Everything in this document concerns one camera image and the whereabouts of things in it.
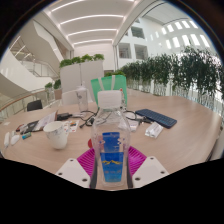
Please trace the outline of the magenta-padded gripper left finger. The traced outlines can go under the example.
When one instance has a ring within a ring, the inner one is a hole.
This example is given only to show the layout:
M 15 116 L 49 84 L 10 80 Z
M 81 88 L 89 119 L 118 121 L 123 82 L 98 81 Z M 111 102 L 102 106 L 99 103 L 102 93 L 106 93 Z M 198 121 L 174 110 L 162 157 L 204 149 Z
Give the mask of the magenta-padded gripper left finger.
M 95 151 L 89 149 L 77 159 L 69 158 L 56 175 L 81 187 L 94 189 L 97 182 Z

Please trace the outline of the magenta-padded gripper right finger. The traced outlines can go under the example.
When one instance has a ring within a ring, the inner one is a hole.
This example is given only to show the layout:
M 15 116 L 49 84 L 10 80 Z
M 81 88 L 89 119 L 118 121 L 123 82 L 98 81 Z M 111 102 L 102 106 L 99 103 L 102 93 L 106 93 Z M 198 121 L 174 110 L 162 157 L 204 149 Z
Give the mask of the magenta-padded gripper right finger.
M 168 175 L 156 157 L 147 157 L 134 147 L 128 150 L 127 184 L 129 188 L 140 188 Z

